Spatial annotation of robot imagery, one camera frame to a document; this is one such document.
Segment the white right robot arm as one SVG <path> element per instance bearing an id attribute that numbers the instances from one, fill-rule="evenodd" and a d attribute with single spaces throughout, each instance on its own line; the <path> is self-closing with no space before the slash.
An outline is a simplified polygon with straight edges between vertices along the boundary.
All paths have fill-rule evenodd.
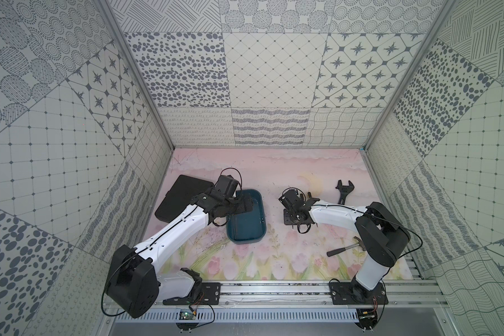
<path id="1" fill-rule="evenodd" d="M 356 293 L 374 291 L 410 242 L 409 230 L 380 202 L 349 207 L 315 197 L 306 200 L 295 189 L 287 190 L 279 201 L 294 225 L 332 225 L 358 234 L 368 256 L 351 280 Z"/>

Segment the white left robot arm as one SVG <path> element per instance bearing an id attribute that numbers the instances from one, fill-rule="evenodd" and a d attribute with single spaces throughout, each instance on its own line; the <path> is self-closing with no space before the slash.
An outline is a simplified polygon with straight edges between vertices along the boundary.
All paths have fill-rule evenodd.
<path id="1" fill-rule="evenodd" d="M 192 198 L 190 204 L 171 223 L 134 247 L 116 250 L 104 286 L 123 312 L 139 318 L 158 301 L 183 299 L 187 305 L 201 301 L 202 279 L 185 267 L 173 274 L 158 273 L 167 260 L 193 235 L 217 218 L 246 214 L 253 210 L 250 196 L 208 190 Z"/>

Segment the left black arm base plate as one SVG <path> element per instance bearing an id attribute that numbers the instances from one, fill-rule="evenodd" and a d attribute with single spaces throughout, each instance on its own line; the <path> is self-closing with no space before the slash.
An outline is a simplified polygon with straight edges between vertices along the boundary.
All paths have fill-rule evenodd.
<path id="1" fill-rule="evenodd" d="M 221 283 L 206 282 L 194 285 L 185 298 L 170 298 L 162 301 L 163 305 L 218 305 L 221 296 Z"/>

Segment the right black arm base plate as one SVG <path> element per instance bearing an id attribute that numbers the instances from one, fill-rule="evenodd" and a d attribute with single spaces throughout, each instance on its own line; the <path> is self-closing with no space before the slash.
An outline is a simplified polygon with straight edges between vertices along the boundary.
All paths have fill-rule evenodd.
<path id="1" fill-rule="evenodd" d="M 371 291 L 357 282 L 340 282 L 337 279 L 328 283 L 333 305 L 387 305 L 385 285 L 379 282 Z"/>

